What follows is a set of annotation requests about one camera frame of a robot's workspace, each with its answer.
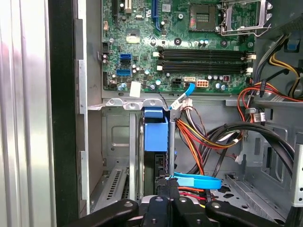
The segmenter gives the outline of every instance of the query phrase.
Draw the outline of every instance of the red wire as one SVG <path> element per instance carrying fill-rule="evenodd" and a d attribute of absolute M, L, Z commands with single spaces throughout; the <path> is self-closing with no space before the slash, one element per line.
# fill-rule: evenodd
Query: red wire
<path fill-rule="evenodd" d="M 206 200 L 206 198 L 203 198 L 203 197 L 200 197 L 200 196 L 197 196 L 197 195 L 193 195 L 193 194 L 189 194 L 189 193 L 186 193 L 186 192 L 180 192 L 180 195 L 187 195 L 187 196 L 196 198 L 197 200 Z"/>
<path fill-rule="evenodd" d="M 198 143 L 206 146 L 206 147 L 209 147 L 209 148 L 212 148 L 212 149 L 217 149 L 217 150 L 221 150 L 223 148 L 219 148 L 219 147 L 213 147 L 213 146 L 210 146 L 208 144 L 205 144 L 203 143 L 202 141 L 200 141 L 199 139 L 197 139 L 190 130 L 188 130 L 186 127 L 182 127 L 182 130 L 185 131 L 185 134 L 188 135 L 190 138 L 192 138 L 193 140 L 197 141 Z"/>
<path fill-rule="evenodd" d="M 240 109 L 240 98 L 241 98 L 241 96 L 242 96 L 242 102 L 243 102 L 243 104 L 244 104 L 244 107 L 247 109 L 248 106 L 246 105 L 245 100 L 244 100 L 245 95 L 246 95 L 250 90 L 256 90 L 256 91 L 258 91 L 258 90 L 260 90 L 260 89 L 261 89 L 261 85 L 256 85 L 256 86 L 254 86 L 254 87 L 248 87 L 248 88 L 246 88 L 246 89 L 243 89 L 243 90 L 240 92 L 240 94 L 239 94 L 239 96 L 238 96 L 238 100 L 237 100 L 237 108 L 238 108 L 238 111 L 239 111 L 239 113 L 240 113 L 241 119 L 242 119 L 243 121 L 245 121 L 245 117 L 244 117 L 244 115 L 243 115 L 243 113 L 242 113 L 242 111 L 241 111 L 241 109 Z M 272 88 L 271 86 L 266 86 L 265 91 L 266 91 L 266 92 L 269 92 L 269 93 L 276 94 L 276 95 L 278 95 L 278 96 L 281 96 L 281 95 L 279 95 L 279 94 L 277 93 L 278 90 Z M 295 102 L 300 102 L 300 100 L 292 99 L 292 98 L 289 98 L 289 97 L 286 97 L 286 96 L 281 96 L 281 97 L 286 98 L 286 99 L 288 99 L 288 100 L 295 101 Z"/>

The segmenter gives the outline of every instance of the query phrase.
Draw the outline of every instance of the ram slot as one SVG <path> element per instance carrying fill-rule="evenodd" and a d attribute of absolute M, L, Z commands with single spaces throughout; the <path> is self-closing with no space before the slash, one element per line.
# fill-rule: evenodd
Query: ram slot
<path fill-rule="evenodd" d="M 188 50 L 158 48 L 160 59 L 166 60 L 199 60 L 199 61 L 241 61 L 244 52 L 215 51 L 215 50 Z"/>
<path fill-rule="evenodd" d="M 244 67 L 242 64 L 164 61 L 162 66 L 162 70 L 164 72 L 201 72 L 225 74 L 242 74 L 244 72 Z"/>

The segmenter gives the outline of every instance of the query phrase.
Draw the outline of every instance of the black cable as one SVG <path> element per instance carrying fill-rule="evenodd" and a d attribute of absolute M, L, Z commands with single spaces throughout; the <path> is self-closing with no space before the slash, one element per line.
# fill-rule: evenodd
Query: black cable
<path fill-rule="evenodd" d="M 284 227 L 303 227 L 303 208 L 291 207 Z"/>
<path fill-rule="evenodd" d="M 285 140 L 283 140 L 277 134 L 262 125 L 252 124 L 249 122 L 236 122 L 233 124 L 226 124 L 221 127 L 218 127 L 215 132 L 211 134 L 209 139 L 211 141 L 217 141 L 224 134 L 234 130 L 256 131 L 263 135 L 263 137 L 269 142 L 271 147 L 277 152 L 279 157 L 282 159 L 290 175 L 292 175 L 292 169 L 294 164 L 294 149 Z M 206 147 L 204 150 L 201 150 L 203 154 L 204 152 L 206 152 L 206 157 L 203 159 L 203 162 L 207 161 L 210 154 L 210 150 L 211 149 L 208 147 Z M 195 166 L 191 169 L 191 174 L 193 174 L 193 172 L 197 172 Z"/>
<path fill-rule="evenodd" d="M 236 133 L 236 134 L 234 134 L 234 135 L 232 135 L 231 137 L 229 137 L 229 139 L 227 140 L 227 143 L 230 143 L 230 142 L 232 142 L 235 138 L 237 138 L 238 137 L 238 134 Z M 223 151 L 222 151 L 222 153 L 221 153 L 221 155 L 220 155 L 220 158 L 219 158 L 219 160 L 218 160 L 218 162 L 217 162 L 217 165 L 216 165 L 216 167 L 214 168 L 214 173 L 213 173 L 213 177 L 216 177 L 217 175 L 218 175 L 218 173 L 219 173 L 219 170 L 220 170 L 220 168 L 221 168 L 221 165 L 222 165 L 222 162 L 223 162 L 223 160 L 224 160 L 224 157 L 225 157 L 225 155 L 226 155 L 226 153 L 227 153 L 227 148 L 224 148 L 223 149 Z"/>
<path fill-rule="evenodd" d="M 160 91 L 156 91 L 155 89 L 151 89 L 151 88 L 150 88 L 150 90 L 161 96 L 161 98 L 163 99 L 163 101 L 164 101 L 164 103 L 166 105 L 166 108 L 168 109 L 169 106 L 167 105 L 167 102 L 166 102 L 165 98 L 163 97 L 163 95 L 160 93 Z"/>
<path fill-rule="evenodd" d="M 165 103 L 165 105 L 166 105 L 166 108 L 168 109 L 169 108 L 169 105 L 167 105 L 167 102 L 166 102 L 166 100 L 165 100 L 165 98 L 163 97 L 163 95 L 159 92 L 159 91 L 155 91 L 158 95 L 160 95 L 161 96 L 161 98 L 163 99 L 163 101 L 164 101 L 164 103 Z"/>
<path fill-rule="evenodd" d="M 266 78 L 266 82 L 269 82 L 270 80 L 272 80 L 273 78 L 279 76 L 279 75 L 282 74 L 282 73 L 284 73 L 284 74 L 287 75 L 287 74 L 289 73 L 289 70 L 288 70 L 288 69 L 284 69 L 284 70 L 280 70 L 280 71 L 276 72 L 276 73 L 273 74 L 272 76 Z"/>

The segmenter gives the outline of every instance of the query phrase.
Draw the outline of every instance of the capacitor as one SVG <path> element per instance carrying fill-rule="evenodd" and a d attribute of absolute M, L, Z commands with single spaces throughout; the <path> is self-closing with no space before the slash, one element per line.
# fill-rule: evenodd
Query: capacitor
<path fill-rule="evenodd" d="M 161 23 L 160 23 L 160 28 L 164 28 L 164 25 L 165 25 L 165 22 L 164 22 L 164 21 L 161 21 Z"/>
<path fill-rule="evenodd" d="M 124 4 L 123 3 L 120 4 L 120 11 L 122 11 L 122 12 L 124 11 Z"/>
<path fill-rule="evenodd" d="M 106 59 L 103 59 L 103 61 L 102 61 L 102 62 L 103 62 L 103 64 L 106 64 L 106 65 L 107 65 L 107 64 L 109 64 L 109 61 L 108 61 L 108 60 L 106 60 Z"/>
<path fill-rule="evenodd" d="M 159 86 L 161 84 L 161 80 L 156 80 L 156 85 Z"/>
<path fill-rule="evenodd" d="M 151 40 L 151 45 L 154 46 L 155 44 L 156 44 L 156 40 L 155 40 L 155 39 L 152 39 L 152 40 Z"/>
<path fill-rule="evenodd" d="M 204 45 L 204 40 L 200 40 L 198 46 L 203 46 Z"/>

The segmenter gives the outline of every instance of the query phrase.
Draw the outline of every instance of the blue drive bracket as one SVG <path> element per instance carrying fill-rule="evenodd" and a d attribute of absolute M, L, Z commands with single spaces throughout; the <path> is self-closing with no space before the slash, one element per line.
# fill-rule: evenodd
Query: blue drive bracket
<path fill-rule="evenodd" d="M 185 187 L 193 187 L 199 189 L 220 189 L 222 186 L 221 179 L 211 176 L 181 174 L 175 172 L 174 176 L 171 177 L 177 178 L 178 184 Z"/>
<path fill-rule="evenodd" d="M 163 109 L 150 107 L 144 109 L 144 150 L 167 152 L 169 122 Z"/>

